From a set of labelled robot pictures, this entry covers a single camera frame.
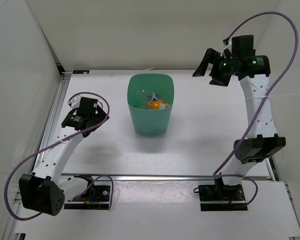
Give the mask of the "clear plastic bottle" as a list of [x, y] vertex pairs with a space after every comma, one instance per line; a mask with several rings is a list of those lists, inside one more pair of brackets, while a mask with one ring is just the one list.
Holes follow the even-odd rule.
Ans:
[[154, 102], [161, 102], [162, 98], [152, 90], [138, 90], [135, 107], [138, 109], [152, 109]]

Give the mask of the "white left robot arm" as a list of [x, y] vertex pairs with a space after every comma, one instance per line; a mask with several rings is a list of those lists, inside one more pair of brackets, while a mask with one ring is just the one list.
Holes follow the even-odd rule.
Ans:
[[29, 174], [19, 179], [22, 205], [38, 214], [57, 215], [71, 199], [95, 198], [95, 180], [78, 174], [61, 181], [62, 172], [79, 148], [79, 160], [89, 171], [101, 166], [108, 178], [115, 174], [169, 173], [178, 161], [215, 159], [222, 145], [221, 135], [212, 130], [212, 116], [195, 106], [194, 92], [183, 95], [176, 110], [135, 107], [140, 83], [154, 80], [169, 84], [169, 75], [134, 75], [128, 85], [127, 103], [117, 97], [108, 103], [93, 92], [77, 93], [70, 99], [70, 111], [61, 123], [55, 143], [44, 148], [46, 156]]

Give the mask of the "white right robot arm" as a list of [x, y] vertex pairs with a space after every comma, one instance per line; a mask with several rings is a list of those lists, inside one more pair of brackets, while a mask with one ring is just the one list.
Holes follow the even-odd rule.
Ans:
[[223, 182], [215, 186], [214, 193], [220, 200], [226, 200], [233, 193], [232, 186], [241, 184], [252, 167], [282, 149], [286, 139], [278, 134], [266, 97], [270, 88], [269, 59], [256, 55], [253, 35], [233, 37], [222, 52], [215, 52], [212, 64], [210, 84], [226, 87], [232, 76], [238, 78], [248, 121], [244, 139], [234, 142], [234, 154], [227, 167], [218, 171]]

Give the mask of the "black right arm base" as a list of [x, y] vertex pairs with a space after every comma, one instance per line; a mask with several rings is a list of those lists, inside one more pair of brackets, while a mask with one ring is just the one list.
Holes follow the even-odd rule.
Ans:
[[202, 212], [247, 211], [247, 202], [242, 185], [199, 185], [193, 192], [199, 194]]

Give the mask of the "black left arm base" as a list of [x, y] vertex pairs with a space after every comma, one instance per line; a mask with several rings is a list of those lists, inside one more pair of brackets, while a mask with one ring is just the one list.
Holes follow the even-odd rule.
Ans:
[[114, 181], [109, 175], [93, 178], [91, 175], [79, 174], [67, 179], [68, 182], [80, 180], [87, 189], [83, 194], [72, 196], [64, 203], [65, 210], [110, 210], [113, 203]]

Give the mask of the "green plastic bin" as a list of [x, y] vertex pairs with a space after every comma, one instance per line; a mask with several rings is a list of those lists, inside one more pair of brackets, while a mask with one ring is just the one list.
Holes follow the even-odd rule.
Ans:
[[[139, 90], [150, 90], [162, 98], [162, 102], [171, 107], [162, 110], [136, 108], [136, 96]], [[161, 135], [168, 128], [174, 103], [174, 82], [167, 74], [140, 73], [132, 76], [127, 88], [127, 103], [134, 130], [142, 135]]]

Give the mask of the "blue corner label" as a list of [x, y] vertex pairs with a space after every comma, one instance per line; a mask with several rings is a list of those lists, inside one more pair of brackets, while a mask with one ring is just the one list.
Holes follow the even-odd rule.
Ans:
[[88, 69], [76, 69], [72, 71], [73, 74], [75, 75], [87, 75], [90, 73]]

